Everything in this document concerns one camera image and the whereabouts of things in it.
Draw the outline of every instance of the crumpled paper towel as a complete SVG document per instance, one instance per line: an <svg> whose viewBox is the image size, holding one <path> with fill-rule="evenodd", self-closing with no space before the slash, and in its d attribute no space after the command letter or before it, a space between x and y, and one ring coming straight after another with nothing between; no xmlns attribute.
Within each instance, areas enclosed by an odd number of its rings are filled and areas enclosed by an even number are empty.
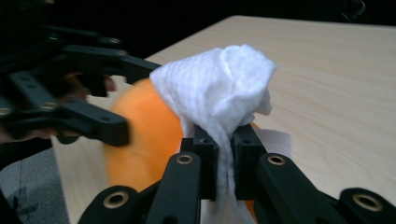
<svg viewBox="0 0 396 224"><path fill-rule="evenodd" d="M276 64L249 44L211 49L159 67L150 74L157 92L180 116L184 137L194 124L219 145L217 199L203 201L201 223L255 223L234 195L231 137L254 112L271 112L268 84Z"/></svg>

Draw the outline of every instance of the white tissue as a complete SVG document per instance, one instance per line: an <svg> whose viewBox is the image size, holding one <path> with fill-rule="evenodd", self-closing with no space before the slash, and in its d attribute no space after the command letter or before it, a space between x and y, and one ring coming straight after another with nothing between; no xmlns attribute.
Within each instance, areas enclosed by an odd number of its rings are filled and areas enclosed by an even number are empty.
<svg viewBox="0 0 396 224"><path fill-rule="evenodd" d="M219 145L217 199L202 203L201 223L255 223L234 195L233 131L271 112L268 84L276 65L248 44L211 49L171 62L150 74L157 92L180 116L184 137L194 124Z"/></svg>

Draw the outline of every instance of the dark background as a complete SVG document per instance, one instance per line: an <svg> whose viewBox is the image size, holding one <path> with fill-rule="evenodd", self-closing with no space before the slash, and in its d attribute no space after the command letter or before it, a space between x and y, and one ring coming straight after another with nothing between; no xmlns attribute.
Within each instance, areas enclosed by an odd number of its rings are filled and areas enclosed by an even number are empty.
<svg viewBox="0 0 396 224"><path fill-rule="evenodd" d="M341 16L352 0L55 0L46 8L51 25L95 31L121 39L133 56L146 58L232 15L307 21L396 25L395 1L363 0L355 21Z"/></svg>

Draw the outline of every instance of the orange object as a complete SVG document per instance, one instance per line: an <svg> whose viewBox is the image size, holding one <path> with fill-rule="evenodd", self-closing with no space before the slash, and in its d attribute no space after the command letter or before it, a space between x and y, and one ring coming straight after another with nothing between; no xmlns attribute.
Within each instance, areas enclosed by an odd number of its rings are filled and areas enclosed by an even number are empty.
<svg viewBox="0 0 396 224"><path fill-rule="evenodd" d="M135 83L111 111L128 119L131 143L104 145L110 186L128 186L139 192L162 178L169 158L179 150L183 137L180 120L149 79ZM253 215L252 202L247 202L247 208Z"/></svg>

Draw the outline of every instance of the table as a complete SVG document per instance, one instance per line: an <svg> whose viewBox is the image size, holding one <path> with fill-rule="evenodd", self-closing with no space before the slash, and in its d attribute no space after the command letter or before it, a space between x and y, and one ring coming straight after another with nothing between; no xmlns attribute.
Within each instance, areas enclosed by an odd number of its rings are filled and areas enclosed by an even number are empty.
<svg viewBox="0 0 396 224"><path fill-rule="evenodd" d="M165 64L248 43L275 61L273 112L264 129L291 136L291 158L321 191L372 190L396 204L396 29L387 26L232 16L150 56ZM131 88L91 97L109 108ZM53 141L70 223L108 187L101 143Z"/></svg>

